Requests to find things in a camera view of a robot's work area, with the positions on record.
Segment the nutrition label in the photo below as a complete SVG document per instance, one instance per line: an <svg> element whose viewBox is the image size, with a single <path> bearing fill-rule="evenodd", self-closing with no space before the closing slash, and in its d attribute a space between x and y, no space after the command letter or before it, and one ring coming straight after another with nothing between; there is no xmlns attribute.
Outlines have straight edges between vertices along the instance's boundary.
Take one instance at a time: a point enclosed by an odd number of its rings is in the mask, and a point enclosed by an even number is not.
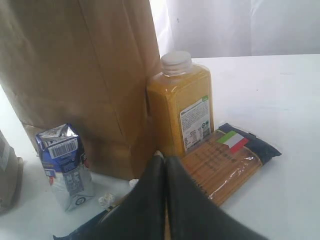
<svg viewBox="0 0 320 240"><path fill-rule="evenodd" d="M204 96L180 112L184 149L194 147L211 132L209 97Z"/></svg>

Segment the white curtain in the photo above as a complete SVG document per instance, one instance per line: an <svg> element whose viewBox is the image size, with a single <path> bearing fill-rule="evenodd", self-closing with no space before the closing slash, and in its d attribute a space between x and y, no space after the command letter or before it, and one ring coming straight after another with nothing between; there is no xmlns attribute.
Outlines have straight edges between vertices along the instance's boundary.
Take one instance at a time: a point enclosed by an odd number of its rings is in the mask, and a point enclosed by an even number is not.
<svg viewBox="0 0 320 240"><path fill-rule="evenodd" d="M320 0L150 0L159 51L319 54Z"/></svg>

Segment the orange liquid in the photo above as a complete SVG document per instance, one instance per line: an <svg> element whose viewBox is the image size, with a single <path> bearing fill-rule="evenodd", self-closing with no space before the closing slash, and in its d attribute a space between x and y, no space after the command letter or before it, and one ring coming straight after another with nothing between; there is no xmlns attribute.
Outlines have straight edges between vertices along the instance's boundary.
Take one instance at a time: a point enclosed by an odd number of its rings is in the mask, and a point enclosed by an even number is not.
<svg viewBox="0 0 320 240"><path fill-rule="evenodd" d="M147 86L150 111L158 149L165 156L183 157L186 153L180 113L208 96L210 131L214 130L211 74L194 64L190 73L150 79Z"/></svg>

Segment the orange juice bottle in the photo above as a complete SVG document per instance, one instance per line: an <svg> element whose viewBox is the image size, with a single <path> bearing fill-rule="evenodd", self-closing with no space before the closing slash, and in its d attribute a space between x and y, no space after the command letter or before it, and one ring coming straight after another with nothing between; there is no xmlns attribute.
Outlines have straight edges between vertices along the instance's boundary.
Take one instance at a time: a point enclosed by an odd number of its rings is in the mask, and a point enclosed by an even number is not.
<svg viewBox="0 0 320 240"><path fill-rule="evenodd" d="M211 75L186 51L170 52L161 62L162 72L147 86L157 147L182 157L214 129Z"/></svg>

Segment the white tabletop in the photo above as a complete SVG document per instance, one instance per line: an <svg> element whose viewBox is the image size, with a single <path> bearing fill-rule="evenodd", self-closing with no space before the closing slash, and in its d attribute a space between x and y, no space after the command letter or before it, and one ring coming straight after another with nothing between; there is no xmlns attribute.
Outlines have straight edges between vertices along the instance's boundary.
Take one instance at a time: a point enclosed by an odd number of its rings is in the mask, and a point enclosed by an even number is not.
<svg viewBox="0 0 320 240"><path fill-rule="evenodd" d="M212 73L214 123L230 123L274 145L267 163L222 208L272 240L319 238L320 55L198 58ZM101 212L97 198L118 197L128 182L93 175L95 199L63 212L29 139L0 90L0 129L24 159L18 205L0 216L0 239L49 240L67 235Z"/></svg>

